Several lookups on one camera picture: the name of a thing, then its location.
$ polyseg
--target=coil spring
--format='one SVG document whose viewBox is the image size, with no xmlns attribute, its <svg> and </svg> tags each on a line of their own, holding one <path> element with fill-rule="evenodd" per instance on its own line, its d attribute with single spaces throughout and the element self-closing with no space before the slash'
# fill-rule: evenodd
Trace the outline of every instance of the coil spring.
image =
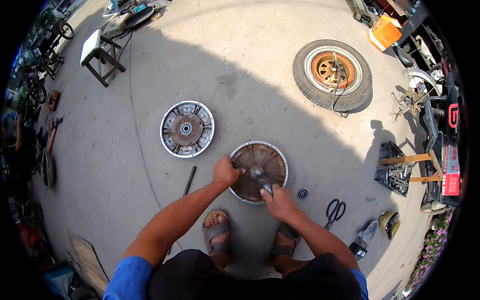
<svg viewBox="0 0 480 300">
<path fill-rule="evenodd" d="M 445 117 L 445 111 L 440 108 L 432 108 L 433 109 L 433 115 L 436 117 Z"/>
</svg>

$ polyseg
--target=scissors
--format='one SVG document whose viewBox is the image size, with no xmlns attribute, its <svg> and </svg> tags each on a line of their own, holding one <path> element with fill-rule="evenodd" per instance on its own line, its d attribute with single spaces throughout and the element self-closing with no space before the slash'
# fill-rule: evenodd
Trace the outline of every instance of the scissors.
<svg viewBox="0 0 480 300">
<path fill-rule="evenodd" d="M 333 203 L 335 203 L 335 207 L 332 213 L 329 213 L 330 207 L 332 206 Z M 343 206 L 343 211 L 340 215 L 338 215 L 342 206 Z M 343 214 L 345 213 L 346 207 L 347 205 L 345 204 L 345 202 L 340 202 L 340 200 L 338 199 L 334 199 L 330 202 L 330 204 L 327 207 L 328 224 L 325 226 L 325 229 L 330 231 L 330 228 L 332 227 L 333 222 L 338 221 L 343 216 Z"/>
</svg>

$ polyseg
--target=sandal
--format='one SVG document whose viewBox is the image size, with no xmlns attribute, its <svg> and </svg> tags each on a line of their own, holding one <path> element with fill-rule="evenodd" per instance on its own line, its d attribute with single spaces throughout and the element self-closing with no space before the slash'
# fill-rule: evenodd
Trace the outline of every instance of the sandal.
<svg viewBox="0 0 480 300">
<path fill-rule="evenodd" d="M 281 233 L 285 235 L 287 238 L 293 240 L 295 242 L 295 246 L 284 246 L 284 245 L 275 245 L 273 246 L 272 250 L 270 251 L 270 260 L 273 260 L 273 258 L 277 255 L 290 255 L 293 257 L 293 253 L 295 251 L 295 248 L 298 246 L 301 240 L 300 234 L 289 224 L 287 223 L 280 223 L 278 225 L 278 229 L 276 231 L 277 233 Z"/>
<path fill-rule="evenodd" d="M 224 216 L 227 219 L 227 221 L 225 223 L 215 225 L 211 228 L 205 227 L 205 222 L 208 219 L 210 219 L 214 214 Z M 207 246 L 208 255 L 211 255 L 215 252 L 230 253 L 230 251 L 231 251 L 230 242 L 215 243 L 215 244 L 210 243 L 214 237 L 218 237 L 218 236 L 221 236 L 221 235 L 224 235 L 224 234 L 230 232 L 230 222 L 228 220 L 227 214 L 225 214 L 221 210 L 216 210 L 216 211 L 210 213 L 204 220 L 203 232 L 204 232 L 204 235 L 205 235 L 205 245 Z"/>
</svg>

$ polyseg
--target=cardboard box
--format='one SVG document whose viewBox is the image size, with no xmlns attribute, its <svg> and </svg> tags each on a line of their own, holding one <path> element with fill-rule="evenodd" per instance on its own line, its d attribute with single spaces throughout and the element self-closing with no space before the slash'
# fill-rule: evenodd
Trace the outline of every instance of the cardboard box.
<svg viewBox="0 0 480 300">
<path fill-rule="evenodd" d="M 369 29 L 368 40 L 380 50 L 380 52 L 384 52 L 385 49 L 398 41 L 402 36 L 398 28 L 402 28 L 400 23 L 384 13 L 377 23 Z"/>
</svg>

